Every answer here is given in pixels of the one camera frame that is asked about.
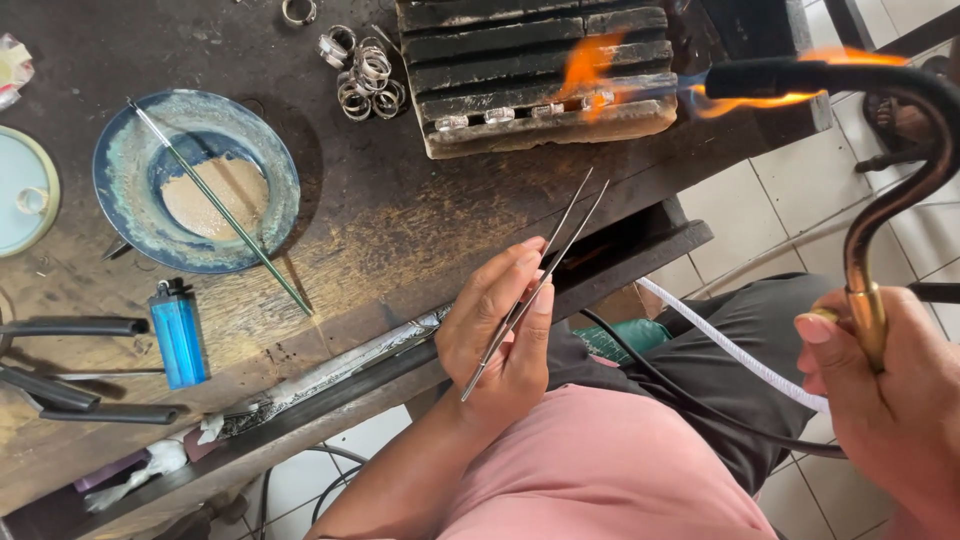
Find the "blue plate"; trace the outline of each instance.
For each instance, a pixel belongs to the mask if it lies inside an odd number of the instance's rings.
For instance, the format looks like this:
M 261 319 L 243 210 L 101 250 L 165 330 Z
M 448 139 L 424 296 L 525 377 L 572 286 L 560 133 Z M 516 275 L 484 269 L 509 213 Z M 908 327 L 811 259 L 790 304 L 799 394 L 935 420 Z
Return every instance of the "blue plate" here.
M 274 130 L 242 105 L 198 90 L 168 90 L 136 104 L 192 166 L 224 157 L 254 163 L 267 180 L 270 202 L 254 241 L 268 254 L 283 243 L 300 207 L 300 179 Z M 184 171 L 132 108 L 104 128 L 93 151 L 93 185 L 113 227 L 157 262 L 199 274 L 223 274 L 259 259 L 240 238 L 211 240 L 180 225 L 160 190 Z

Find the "purple object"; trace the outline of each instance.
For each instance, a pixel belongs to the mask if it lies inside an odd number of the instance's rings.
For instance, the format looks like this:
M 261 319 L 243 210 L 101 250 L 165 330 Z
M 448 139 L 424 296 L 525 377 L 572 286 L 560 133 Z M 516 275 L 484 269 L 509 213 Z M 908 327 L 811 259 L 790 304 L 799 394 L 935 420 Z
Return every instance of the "purple object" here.
M 113 475 L 123 471 L 127 467 L 130 467 L 134 463 L 142 461 L 150 457 L 150 453 L 146 450 L 140 450 L 134 452 L 133 454 L 128 455 L 122 459 L 117 459 L 116 461 L 110 463 L 109 465 L 104 465 L 99 470 L 86 475 L 85 477 L 76 480 L 73 482 L 73 487 L 77 489 L 78 493 L 83 493 L 89 491 L 96 487 L 98 484 L 102 483 L 104 480 L 109 479 Z

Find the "black pants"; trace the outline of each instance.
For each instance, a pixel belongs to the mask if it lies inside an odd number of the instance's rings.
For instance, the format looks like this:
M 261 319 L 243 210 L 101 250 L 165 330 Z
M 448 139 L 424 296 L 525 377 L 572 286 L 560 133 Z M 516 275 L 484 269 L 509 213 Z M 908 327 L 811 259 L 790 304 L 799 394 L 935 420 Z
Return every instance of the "black pants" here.
M 793 327 L 793 318 L 809 310 L 834 286 L 825 276 L 783 274 L 686 304 L 768 368 L 800 384 L 804 374 L 797 370 L 797 356 L 802 342 Z M 656 320 L 675 337 L 643 357 L 680 388 L 744 424 L 777 435 L 800 436 L 814 411 L 787 398 L 740 365 L 674 309 L 668 309 Z M 627 373 L 638 375 L 633 371 L 635 366 L 617 369 L 594 361 L 587 346 L 566 322 L 554 325 L 550 332 L 547 365 L 548 391 L 573 383 L 679 402 L 671 392 L 644 377 L 627 379 Z M 779 446 L 680 412 L 751 495 L 789 455 Z

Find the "wooden workbench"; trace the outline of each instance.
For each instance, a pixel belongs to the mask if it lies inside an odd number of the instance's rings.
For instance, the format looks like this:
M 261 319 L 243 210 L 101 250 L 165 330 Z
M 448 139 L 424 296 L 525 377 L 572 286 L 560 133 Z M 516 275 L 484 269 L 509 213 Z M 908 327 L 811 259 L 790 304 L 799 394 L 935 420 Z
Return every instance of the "wooden workbench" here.
M 178 391 L 160 377 L 130 380 L 123 396 L 185 405 L 174 426 L 41 421 L 0 391 L 0 515 L 449 302 L 484 260 L 547 233 L 591 166 L 588 195 L 607 178 L 612 185 L 589 232 L 827 125 L 821 103 L 812 114 L 807 105 L 762 117 L 738 112 L 639 140 L 432 161 L 412 113 L 347 119 L 336 72 L 313 52 L 331 24 L 361 37 L 372 35 L 370 23 L 395 29 L 392 3 L 318 5 L 315 24 L 293 29 L 278 0 L 0 4 L 2 30 L 27 44 L 36 67 L 0 124 L 46 148 L 62 185 L 53 229 L 0 259 L 0 292 L 16 318 L 146 317 L 156 282 L 180 275 L 136 252 L 100 261 L 114 231 L 90 178 L 97 137 L 126 96 L 165 88 L 241 102 L 286 143 L 302 200 L 276 266 L 316 312 L 305 317 L 263 267 L 184 276 L 197 291 L 210 380 Z M 161 365 L 151 336 L 18 338 L 5 361 L 63 370 Z

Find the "hand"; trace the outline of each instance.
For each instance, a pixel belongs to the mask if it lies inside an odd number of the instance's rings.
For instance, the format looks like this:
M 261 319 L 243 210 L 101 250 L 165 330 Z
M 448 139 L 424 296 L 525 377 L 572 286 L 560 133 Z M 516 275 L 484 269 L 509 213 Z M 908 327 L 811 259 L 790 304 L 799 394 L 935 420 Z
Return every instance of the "hand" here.
M 828 394 L 837 441 L 867 477 L 932 532 L 960 532 L 960 346 L 947 342 L 912 292 L 881 287 L 887 315 L 885 371 L 871 371 L 852 335 L 842 289 L 794 324 L 804 340 L 804 389 Z
M 540 250 L 546 241 L 534 237 L 490 259 L 470 275 L 453 309 L 437 331 L 440 363 L 460 393 L 514 301 L 533 287 L 541 272 Z M 467 401 L 460 404 L 465 418 L 499 434 L 526 416 L 546 390 L 546 343 L 553 316 L 553 284 L 547 282 L 507 334 L 484 369 Z

